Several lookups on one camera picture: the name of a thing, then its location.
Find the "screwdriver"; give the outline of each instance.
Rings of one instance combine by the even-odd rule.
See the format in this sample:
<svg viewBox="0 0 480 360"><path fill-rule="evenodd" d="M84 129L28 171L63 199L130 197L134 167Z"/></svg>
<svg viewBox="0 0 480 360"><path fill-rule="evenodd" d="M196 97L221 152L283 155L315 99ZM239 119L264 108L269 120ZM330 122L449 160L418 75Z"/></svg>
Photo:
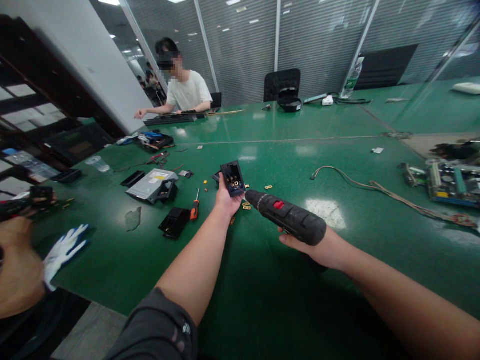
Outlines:
<svg viewBox="0 0 480 360"><path fill-rule="evenodd" d="M196 200L193 202L193 209L191 210L191 213L190 213L191 221L197 220L199 216L199 205L200 205L199 194L200 194L200 188L198 188L198 191L196 193Z"/></svg>

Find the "water bottle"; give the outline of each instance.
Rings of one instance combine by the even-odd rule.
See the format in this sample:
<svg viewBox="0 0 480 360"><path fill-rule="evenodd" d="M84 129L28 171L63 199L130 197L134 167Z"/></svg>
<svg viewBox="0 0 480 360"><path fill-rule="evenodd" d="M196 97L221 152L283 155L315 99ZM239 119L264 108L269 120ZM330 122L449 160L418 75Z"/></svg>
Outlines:
<svg viewBox="0 0 480 360"><path fill-rule="evenodd" d="M44 181L60 174L57 170L51 168L40 160L37 160L28 152L17 151L12 148L6 149L3 152L6 155L9 155L6 160L29 170L31 172L30 177L39 183L43 183Z"/></svg>
<svg viewBox="0 0 480 360"><path fill-rule="evenodd" d="M359 57L356 61L355 67L352 69L350 74L348 75L348 79L346 81L345 87L340 94L342 99L349 99L352 93L354 92L354 87L357 84L357 80L360 77L360 73L362 72L362 63L364 62L364 57Z"/></svg>

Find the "clear plastic cup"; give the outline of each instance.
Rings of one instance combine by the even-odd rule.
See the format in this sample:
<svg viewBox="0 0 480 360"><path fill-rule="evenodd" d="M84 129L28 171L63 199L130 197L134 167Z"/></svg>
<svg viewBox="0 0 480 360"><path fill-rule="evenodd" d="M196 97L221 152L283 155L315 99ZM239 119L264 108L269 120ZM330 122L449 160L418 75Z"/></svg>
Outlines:
<svg viewBox="0 0 480 360"><path fill-rule="evenodd" d="M94 156L89 158L85 161L85 164L92 165L95 169L97 169L101 173L106 173L110 170L110 166L102 160L101 156Z"/></svg>

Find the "keyboard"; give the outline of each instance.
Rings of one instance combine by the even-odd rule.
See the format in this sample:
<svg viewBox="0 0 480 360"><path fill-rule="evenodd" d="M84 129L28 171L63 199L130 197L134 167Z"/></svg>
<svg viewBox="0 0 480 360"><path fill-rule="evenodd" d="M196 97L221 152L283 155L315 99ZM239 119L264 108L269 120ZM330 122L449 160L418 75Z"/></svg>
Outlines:
<svg viewBox="0 0 480 360"><path fill-rule="evenodd" d="M207 115L204 112L186 111L181 114L169 114L157 116L151 120L144 121L146 126L156 126L165 124L193 123L198 119L205 119Z"/></svg>

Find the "white glove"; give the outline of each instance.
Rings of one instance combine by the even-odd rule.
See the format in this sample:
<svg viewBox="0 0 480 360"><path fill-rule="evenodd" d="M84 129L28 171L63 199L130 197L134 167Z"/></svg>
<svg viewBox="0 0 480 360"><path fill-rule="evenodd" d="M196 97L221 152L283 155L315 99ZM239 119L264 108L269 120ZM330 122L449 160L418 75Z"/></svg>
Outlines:
<svg viewBox="0 0 480 360"><path fill-rule="evenodd" d="M89 228L88 224L80 225L78 228L71 229L66 235L63 235L60 240L51 248L46 256L43 264L45 265L45 275L43 281L50 291L55 291L57 288L50 282L60 270L63 264L69 261L81 248L85 246L87 240L79 243L83 233Z"/></svg>

